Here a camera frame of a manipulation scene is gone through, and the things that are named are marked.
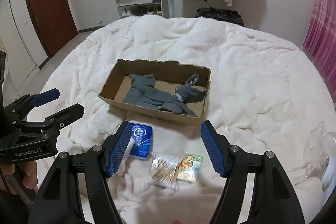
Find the person's left hand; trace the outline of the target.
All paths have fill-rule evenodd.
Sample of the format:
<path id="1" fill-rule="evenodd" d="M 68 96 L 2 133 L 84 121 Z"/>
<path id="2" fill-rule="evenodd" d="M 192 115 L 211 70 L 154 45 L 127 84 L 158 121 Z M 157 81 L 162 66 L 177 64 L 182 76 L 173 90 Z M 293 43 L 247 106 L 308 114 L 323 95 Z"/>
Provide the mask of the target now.
<path id="1" fill-rule="evenodd" d="M 37 178 L 37 162 L 29 161 L 24 162 L 20 167 L 21 180 L 22 184 L 27 189 L 34 189 L 37 186 L 38 178 Z M 5 192 L 9 192 L 10 194 L 17 194 L 13 185 L 9 182 L 8 178 L 15 172 L 15 165 L 6 164 L 4 162 L 1 163 L 1 173 L 3 177 L 1 177 L 1 190 Z"/>

